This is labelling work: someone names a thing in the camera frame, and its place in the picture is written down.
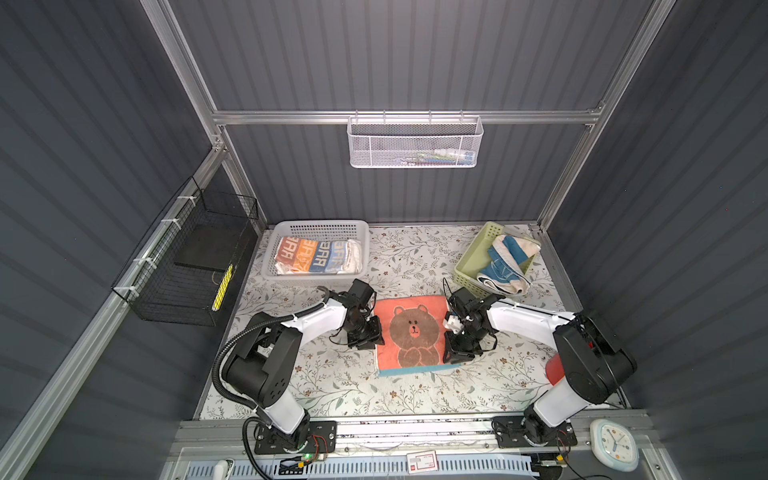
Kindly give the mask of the white plastic laundry basket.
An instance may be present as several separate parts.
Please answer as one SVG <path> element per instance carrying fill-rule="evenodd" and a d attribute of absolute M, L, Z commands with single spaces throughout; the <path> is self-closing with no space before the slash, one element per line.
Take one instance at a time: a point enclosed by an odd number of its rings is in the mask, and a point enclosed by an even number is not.
<path fill-rule="evenodd" d="M 272 230 L 261 274 L 285 285 L 347 287 L 368 272 L 369 253 L 362 220 L 284 221 Z"/>

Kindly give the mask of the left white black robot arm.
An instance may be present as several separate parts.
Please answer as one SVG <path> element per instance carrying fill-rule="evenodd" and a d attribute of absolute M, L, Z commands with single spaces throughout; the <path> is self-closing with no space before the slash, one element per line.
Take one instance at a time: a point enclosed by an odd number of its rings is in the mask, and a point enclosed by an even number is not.
<path fill-rule="evenodd" d="M 255 314 L 217 353 L 211 381 L 219 395 L 250 409 L 278 437 L 296 448 L 309 435 L 310 415 L 289 392 L 300 349 L 318 337 L 344 336 L 349 349 L 384 343 L 374 315 L 375 290 L 356 279 L 342 292 L 323 287 L 322 300 L 282 317 Z"/>

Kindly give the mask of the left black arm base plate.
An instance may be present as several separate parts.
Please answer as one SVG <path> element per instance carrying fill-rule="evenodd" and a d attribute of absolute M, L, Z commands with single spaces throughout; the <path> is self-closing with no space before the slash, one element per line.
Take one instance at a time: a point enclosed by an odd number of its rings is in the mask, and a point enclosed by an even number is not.
<path fill-rule="evenodd" d="M 310 420 L 294 433 L 287 434 L 277 427 L 260 425 L 251 435 L 253 452 L 259 455 L 333 453 L 337 428 L 336 421 Z"/>

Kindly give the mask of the blue white towel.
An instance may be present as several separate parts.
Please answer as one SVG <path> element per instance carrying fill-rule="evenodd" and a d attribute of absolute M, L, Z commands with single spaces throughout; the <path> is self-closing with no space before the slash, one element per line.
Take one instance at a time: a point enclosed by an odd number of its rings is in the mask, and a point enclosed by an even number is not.
<path fill-rule="evenodd" d="M 487 250 L 490 262 L 478 272 L 476 280 L 493 293 L 525 294 L 532 284 L 527 269 L 540 249 L 541 245 L 533 239 L 498 235 Z"/>

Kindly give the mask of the pink towel with teal border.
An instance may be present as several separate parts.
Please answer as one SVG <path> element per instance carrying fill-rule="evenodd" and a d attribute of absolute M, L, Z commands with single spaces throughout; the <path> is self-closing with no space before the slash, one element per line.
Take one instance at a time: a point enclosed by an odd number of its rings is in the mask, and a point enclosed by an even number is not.
<path fill-rule="evenodd" d="M 449 370 L 443 361 L 448 302 L 440 295 L 384 299 L 377 302 L 384 339 L 376 346 L 380 376 Z"/>

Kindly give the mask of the orange patterned towel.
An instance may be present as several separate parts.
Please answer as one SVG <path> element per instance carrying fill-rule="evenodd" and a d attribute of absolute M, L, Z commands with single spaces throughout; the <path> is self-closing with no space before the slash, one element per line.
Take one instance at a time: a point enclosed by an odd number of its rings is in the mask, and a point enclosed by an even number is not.
<path fill-rule="evenodd" d="M 362 244 L 355 239 L 318 241 L 282 237 L 274 255 L 280 275 L 345 275 L 363 270 Z"/>

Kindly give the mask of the green plastic towel basket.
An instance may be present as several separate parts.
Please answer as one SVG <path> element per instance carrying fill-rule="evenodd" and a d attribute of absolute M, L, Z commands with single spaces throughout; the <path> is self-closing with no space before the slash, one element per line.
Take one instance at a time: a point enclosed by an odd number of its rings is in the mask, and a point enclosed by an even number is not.
<path fill-rule="evenodd" d="M 462 254 L 459 262 L 454 268 L 454 272 L 453 272 L 454 282 L 458 286 L 467 288 L 477 298 L 483 298 L 489 294 L 497 294 L 483 287 L 476 280 L 476 275 L 482 268 L 486 267 L 489 264 L 490 258 L 487 253 L 487 250 L 491 246 L 493 240 L 498 235 L 502 235 L 502 234 L 513 235 L 516 237 L 530 238 L 528 236 L 518 233 L 516 230 L 513 230 L 511 227 L 505 227 L 495 222 L 487 222 L 476 234 L 475 238 L 470 243 L 470 246 Z M 532 264 L 527 269 L 527 276 L 529 277 L 529 279 L 530 279 L 530 276 L 528 274 L 528 271 L 531 268 Z"/>

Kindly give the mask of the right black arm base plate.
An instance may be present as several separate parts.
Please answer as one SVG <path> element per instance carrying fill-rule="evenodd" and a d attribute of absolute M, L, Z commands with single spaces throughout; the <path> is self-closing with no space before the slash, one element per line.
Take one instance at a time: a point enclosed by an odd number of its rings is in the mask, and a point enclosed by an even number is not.
<path fill-rule="evenodd" d="M 566 421 L 550 427 L 524 415 L 501 415 L 491 419 L 491 429 L 500 448 L 574 447 L 578 440 Z"/>

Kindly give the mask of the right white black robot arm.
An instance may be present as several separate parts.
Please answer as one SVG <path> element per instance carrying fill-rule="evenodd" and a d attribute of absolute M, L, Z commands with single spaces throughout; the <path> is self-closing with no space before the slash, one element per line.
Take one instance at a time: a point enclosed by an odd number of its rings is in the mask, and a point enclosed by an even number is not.
<path fill-rule="evenodd" d="M 512 430 L 533 446 L 553 442 L 575 414 L 604 403 L 636 371 L 637 362 L 614 330 L 586 311 L 554 312 L 498 294 L 483 299 L 465 288 L 450 294 L 443 361 L 466 363 L 483 355 L 481 341 L 512 333 L 557 353 L 563 377 L 526 407 Z"/>

